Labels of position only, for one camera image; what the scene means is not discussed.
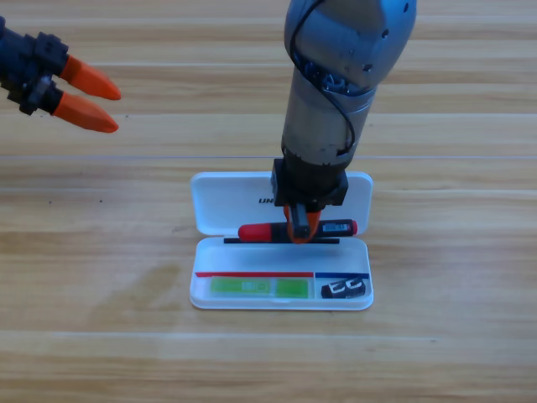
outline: case lid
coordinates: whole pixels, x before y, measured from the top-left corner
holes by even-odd
[[[272,172],[203,172],[190,183],[196,226],[205,235],[237,236],[244,224],[284,222],[275,207]],[[353,219],[358,234],[368,227],[373,180],[362,172],[347,172],[348,191],[342,206],[327,206],[322,220]]]

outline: red stripe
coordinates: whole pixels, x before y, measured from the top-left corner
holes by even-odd
[[[313,277],[310,271],[198,271],[196,277]]]

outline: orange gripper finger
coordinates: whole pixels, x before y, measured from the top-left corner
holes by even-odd
[[[290,215],[289,215],[289,206],[284,207],[285,218],[287,219],[287,234],[293,243],[302,244],[308,243],[313,239],[317,229],[319,228],[319,221],[321,220],[321,212],[308,212],[308,223],[310,224],[310,236],[306,239],[295,238],[293,234],[293,225],[291,224]]]
[[[118,129],[117,123],[104,109],[83,97],[67,92],[62,95],[52,116],[97,132],[113,133]]]
[[[114,101],[121,99],[119,88],[101,71],[69,56],[61,78],[86,94]]]

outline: wood grain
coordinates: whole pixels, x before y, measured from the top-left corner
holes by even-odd
[[[1,155],[264,156],[281,154],[284,114],[114,115],[114,135],[43,115],[4,115]],[[534,157],[535,114],[371,113],[360,157]]]
[[[288,5],[0,2],[123,92],[113,135],[0,100],[2,403],[537,401],[534,0],[419,1],[349,168],[370,309],[191,305],[189,181],[280,155]]]

